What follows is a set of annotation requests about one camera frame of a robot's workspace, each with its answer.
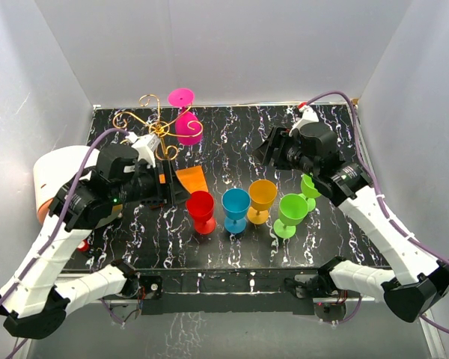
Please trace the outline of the red plastic wine glass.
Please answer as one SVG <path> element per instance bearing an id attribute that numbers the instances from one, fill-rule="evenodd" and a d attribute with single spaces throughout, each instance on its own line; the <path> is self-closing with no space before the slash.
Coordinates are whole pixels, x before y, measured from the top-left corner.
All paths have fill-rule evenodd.
<path id="1" fill-rule="evenodd" d="M 202 235 L 210 234 L 216 228 L 214 218 L 215 202 L 207 191 L 194 191 L 186 201 L 186 209 L 191 216 L 195 231 Z"/>

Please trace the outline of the magenta plastic wine glass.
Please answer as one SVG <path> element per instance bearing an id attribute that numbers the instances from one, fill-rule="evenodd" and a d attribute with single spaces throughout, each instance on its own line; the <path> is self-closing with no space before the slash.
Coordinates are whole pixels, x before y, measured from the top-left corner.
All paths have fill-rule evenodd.
<path id="1" fill-rule="evenodd" d="M 185 146 L 195 145 L 203 137 L 203 125 L 191 112 L 194 99 L 194 92 L 188 88 L 175 89 L 168 95 L 169 104 L 180 110 L 174 121 L 174 131 L 177 140 Z"/>

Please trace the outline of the blue plastic wine glass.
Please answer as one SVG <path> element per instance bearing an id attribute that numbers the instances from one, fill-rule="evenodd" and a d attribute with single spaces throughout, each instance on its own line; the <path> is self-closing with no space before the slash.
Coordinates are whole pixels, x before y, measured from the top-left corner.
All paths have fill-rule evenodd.
<path id="1" fill-rule="evenodd" d="M 241 233 L 247 225 L 246 216 L 251 205 L 248 192 L 241 188 L 231 188 L 222 195 L 224 228 L 231 234 Z"/>

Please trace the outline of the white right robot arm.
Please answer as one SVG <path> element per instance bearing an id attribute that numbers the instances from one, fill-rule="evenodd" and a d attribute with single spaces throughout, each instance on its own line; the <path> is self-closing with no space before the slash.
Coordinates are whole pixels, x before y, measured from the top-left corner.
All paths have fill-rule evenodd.
<path id="1" fill-rule="evenodd" d="M 324 295 L 334 297 L 343 290 L 368 295 L 384 301 L 404 322 L 414 322 L 447 295 L 449 260 L 405 233 L 363 167 L 343 159 L 337 135 L 327 125 L 274 126 L 253 154 L 262 165 L 308 175 L 314 188 L 364 231 L 390 266 L 376 269 L 336 257 L 318 271 Z"/>

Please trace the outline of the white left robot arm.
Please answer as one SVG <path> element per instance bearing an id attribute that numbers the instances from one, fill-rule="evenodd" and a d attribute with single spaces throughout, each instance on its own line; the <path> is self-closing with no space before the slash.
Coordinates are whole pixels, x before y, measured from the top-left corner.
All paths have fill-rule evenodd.
<path id="1" fill-rule="evenodd" d="M 0 288 L 0 315 L 11 336 L 40 340 L 92 301 L 138 293 L 138 273 L 124 260 L 57 283 L 93 230 L 112 221 L 124 204 L 175 205 L 186 201 L 189 192 L 169 161 L 153 165 L 143 150 L 122 144 L 101 150 L 84 145 L 54 150 L 37 160 L 34 181 L 37 199 L 49 197 L 50 203 L 31 249 Z"/>

